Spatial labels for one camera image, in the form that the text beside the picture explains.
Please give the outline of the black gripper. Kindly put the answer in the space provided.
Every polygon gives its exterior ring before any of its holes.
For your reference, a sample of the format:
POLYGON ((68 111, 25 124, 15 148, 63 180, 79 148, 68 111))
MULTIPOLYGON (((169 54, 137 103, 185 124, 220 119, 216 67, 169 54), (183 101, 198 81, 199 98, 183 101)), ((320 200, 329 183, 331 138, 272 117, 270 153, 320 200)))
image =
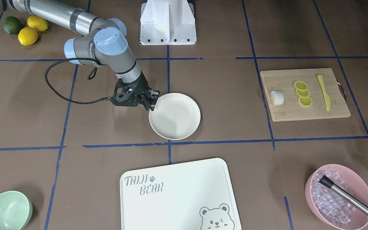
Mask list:
POLYGON ((111 98, 115 106, 136 107, 142 105, 147 111, 154 111, 160 91, 151 90, 143 73, 132 83, 118 80, 111 98))

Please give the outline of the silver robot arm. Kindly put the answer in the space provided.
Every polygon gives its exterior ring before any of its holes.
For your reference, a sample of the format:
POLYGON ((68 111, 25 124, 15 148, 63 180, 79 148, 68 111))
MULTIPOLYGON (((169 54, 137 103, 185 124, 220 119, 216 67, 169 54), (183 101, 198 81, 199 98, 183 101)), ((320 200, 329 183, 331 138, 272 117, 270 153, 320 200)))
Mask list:
POLYGON ((116 18, 102 19, 58 0, 3 0, 2 9, 28 12, 82 35, 64 45, 65 61, 76 65, 94 65, 89 79, 98 67, 108 66, 117 77, 114 93, 96 100, 110 101, 115 106, 155 109, 160 92, 152 90, 126 40, 127 29, 116 18))

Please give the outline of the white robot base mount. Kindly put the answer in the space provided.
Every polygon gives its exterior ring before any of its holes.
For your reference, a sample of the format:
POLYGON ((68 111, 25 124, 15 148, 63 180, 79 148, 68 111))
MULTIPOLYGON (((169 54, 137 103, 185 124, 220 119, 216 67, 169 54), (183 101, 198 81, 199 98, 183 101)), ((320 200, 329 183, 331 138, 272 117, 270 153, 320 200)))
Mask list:
POLYGON ((141 5, 141 45, 194 45, 194 0, 148 0, 141 5))

